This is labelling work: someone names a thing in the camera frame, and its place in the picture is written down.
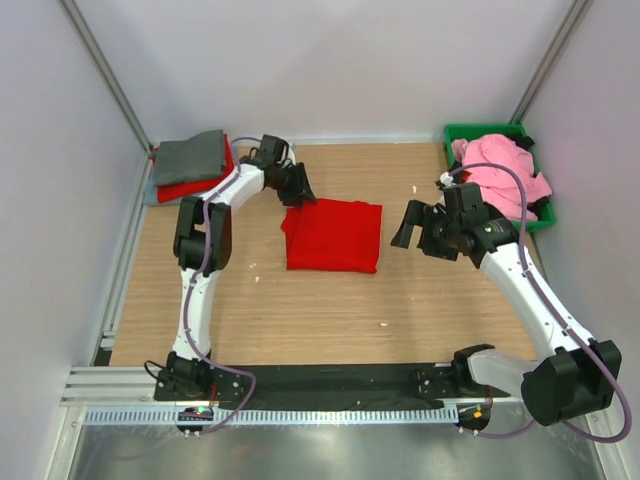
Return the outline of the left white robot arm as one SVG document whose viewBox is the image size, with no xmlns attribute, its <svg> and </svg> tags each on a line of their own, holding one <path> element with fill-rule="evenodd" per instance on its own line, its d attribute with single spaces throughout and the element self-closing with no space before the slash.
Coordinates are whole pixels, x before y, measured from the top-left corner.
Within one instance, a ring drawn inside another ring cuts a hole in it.
<svg viewBox="0 0 640 480">
<path fill-rule="evenodd" d="M 179 326 L 166 363 L 155 375 L 154 398 L 238 401 L 251 395 L 255 375 L 212 359 L 210 324 L 217 284 L 232 253 L 232 220 L 265 189 L 286 207 L 314 203 L 305 166 L 286 140 L 264 135 L 213 188 L 183 198 L 173 241 L 181 274 Z"/>
</svg>

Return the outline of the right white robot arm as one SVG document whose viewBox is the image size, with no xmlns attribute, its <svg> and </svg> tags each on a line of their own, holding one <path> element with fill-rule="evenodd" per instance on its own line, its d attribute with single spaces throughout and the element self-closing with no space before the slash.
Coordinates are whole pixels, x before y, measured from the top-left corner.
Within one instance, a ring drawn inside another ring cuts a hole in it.
<svg viewBox="0 0 640 480">
<path fill-rule="evenodd" d="M 437 204 L 408 202 L 391 244 L 408 247 L 413 231 L 427 256 L 471 260 L 499 289 L 523 324 L 536 358 L 527 361 L 487 344 L 455 353 L 452 387 L 472 396 L 490 386 L 523 400 L 544 426 L 611 405 L 622 355 L 611 340 L 598 341 L 573 318 L 546 283 L 513 223 L 483 201 L 473 183 L 442 190 Z"/>
</svg>

